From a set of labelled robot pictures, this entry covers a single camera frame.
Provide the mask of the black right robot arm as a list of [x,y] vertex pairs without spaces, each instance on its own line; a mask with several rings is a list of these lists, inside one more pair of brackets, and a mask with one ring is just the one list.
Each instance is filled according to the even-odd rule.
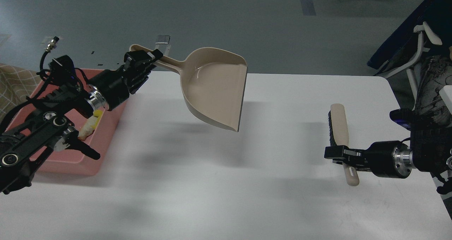
[[358,172],[371,172],[381,178],[405,179],[416,169],[430,173],[442,183],[437,187],[437,193],[451,193],[451,177],[442,176],[442,173],[451,171],[451,128],[439,126],[432,112],[420,115],[410,109],[391,111],[391,121],[407,129],[410,137],[402,141],[374,142],[367,149],[350,148],[343,105],[331,105],[328,118],[330,146],[325,148],[324,158],[343,167],[349,186],[360,183]]

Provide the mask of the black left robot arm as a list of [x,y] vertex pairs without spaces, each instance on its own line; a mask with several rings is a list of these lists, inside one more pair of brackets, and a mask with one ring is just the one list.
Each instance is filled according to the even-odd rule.
[[30,187],[35,173],[58,148],[80,151],[93,160],[99,152],[78,139],[78,130],[66,114],[76,110],[90,118],[95,110],[113,111],[148,80],[164,54],[158,50],[129,50],[117,70],[92,78],[76,68],[68,55],[40,67],[43,86],[6,114],[1,122],[1,192]]

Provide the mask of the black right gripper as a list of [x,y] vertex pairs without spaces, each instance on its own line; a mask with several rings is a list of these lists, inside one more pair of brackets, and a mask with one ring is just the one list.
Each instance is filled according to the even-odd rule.
[[345,145],[327,146],[323,158],[355,169],[370,169],[382,178],[405,179],[414,168],[413,151],[401,141],[375,142],[366,149],[366,158],[364,152]]

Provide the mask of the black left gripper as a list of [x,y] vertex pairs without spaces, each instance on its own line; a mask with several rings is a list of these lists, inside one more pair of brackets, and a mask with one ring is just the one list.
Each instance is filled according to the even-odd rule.
[[[104,70],[89,79],[88,84],[94,87],[106,102],[106,109],[113,111],[135,94],[149,79],[150,66],[163,57],[158,49],[154,51],[129,51],[124,55],[123,75],[117,70]],[[128,87],[123,81],[128,80]]]

